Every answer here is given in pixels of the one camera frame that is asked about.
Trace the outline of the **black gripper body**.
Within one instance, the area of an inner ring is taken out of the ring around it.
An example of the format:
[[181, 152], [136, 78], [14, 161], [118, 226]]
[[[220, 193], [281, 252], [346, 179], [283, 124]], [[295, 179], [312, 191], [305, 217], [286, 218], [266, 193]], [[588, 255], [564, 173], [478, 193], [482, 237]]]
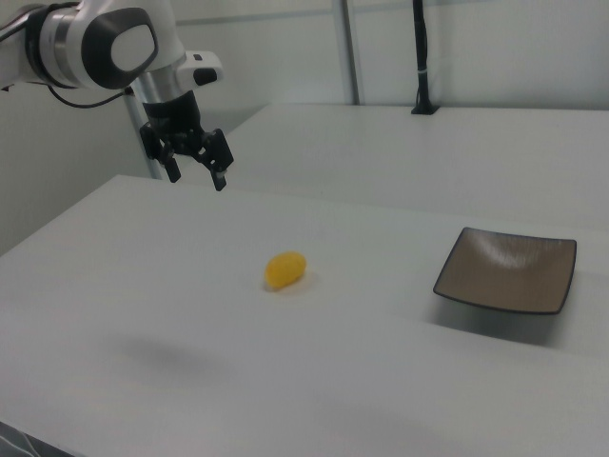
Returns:
[[144, 104], [147, 122], [140, 137], [147, 158], [158, 158], [160, 142], [169, 142], [180, 155], [195, 157], [201, 147], [201, 113], [192, 91], [164, 103]]

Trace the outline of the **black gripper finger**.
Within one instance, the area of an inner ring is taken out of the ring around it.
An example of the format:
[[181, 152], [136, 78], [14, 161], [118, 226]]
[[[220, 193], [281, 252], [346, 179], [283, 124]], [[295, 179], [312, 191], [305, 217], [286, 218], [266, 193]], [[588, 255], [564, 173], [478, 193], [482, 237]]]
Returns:
[[158, 161], [165, 168], [167, 177], [171, 183], [176, 183], [181, 178], [181, 172], [174, 154], [175, 149], [169, 142], [160, 142]]
[[203, 133], [195, 159], [209, 171], [214, 188], [223, 190], [226, 187], [226, 172], [234, 157], [221, 129]]

